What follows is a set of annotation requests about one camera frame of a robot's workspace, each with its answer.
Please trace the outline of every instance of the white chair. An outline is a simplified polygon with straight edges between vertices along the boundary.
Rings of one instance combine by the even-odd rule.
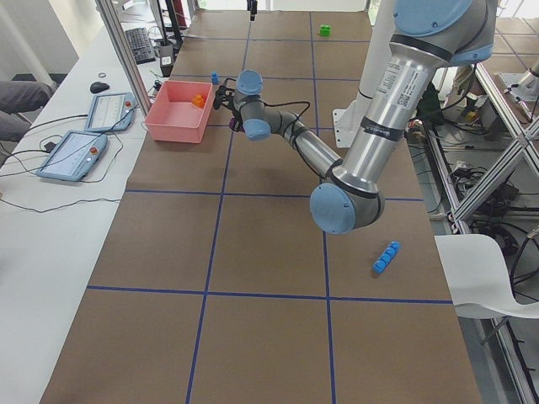
[[[481,234],[436,236],[435,240],[458,316],[539,318],[539,302],[522,305],[515,300],[495,240]]]

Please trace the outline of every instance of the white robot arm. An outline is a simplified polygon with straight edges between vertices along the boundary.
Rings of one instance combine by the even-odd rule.
[[[310,201],[312,218],[324,231],[342,234],[368,226],[384,207],[376,182],[436,70],[492,54],[496,6],[496,0],[397,1],[392,57],[344,160],[297,115],[265,107],[257,72],[241,72],[235,90],[221,86],[214,106],[229,108],[231,128],[252,141],[283,136],[324,179]]]

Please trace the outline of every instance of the pink bin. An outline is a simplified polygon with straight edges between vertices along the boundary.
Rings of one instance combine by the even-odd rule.
[[[197,94],[205,100],[203,108],[191,103]],[[164,82],[145,120],[150,135],[156,141],[200,143],[214,98],[208,82]]]

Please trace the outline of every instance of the keyboard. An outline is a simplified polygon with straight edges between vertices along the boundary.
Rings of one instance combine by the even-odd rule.
[[[135,57],[137,65],[147,63],[149,61],[155,61],[152,42],[148,37],[148,31],[146,31],[146,28],[128,29],[125,32],[125,36],[127,37],[127,42],[129,42],[131,52]]]

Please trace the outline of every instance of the white table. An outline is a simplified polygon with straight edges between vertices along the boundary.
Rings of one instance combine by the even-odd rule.
[[[155,80],[150,70],[160,72],[158,61],[139,67],[150,88]],[[99,78],[100,72],[106,73],[106,78]],[[93,98],[88,89],[94,81],[108,83],[109,92],[130,91],[105,29],[35,123],[86,114]],[[119,134],[124,149],[104,181],[58,183],[30,173],[0,177],[3,199],[39,210],[79,199],[120,199],[146,134],[143,120],[137,110],[130,129]],[[42,126],[31,131],[15,151],[36,149],[47,136],[83,127],[84,119]],[[86,179],[101,178],[119,147],[120,143],[110,136],[106,153]],[[38,167],[45,157],[42,153],[19,155],[28,168]],[[0,176],[20,171],[19,163],[10,158]],[[94,202],[37,214],[0,203],[1,403],[39,402],[117,207],[114,202]]]

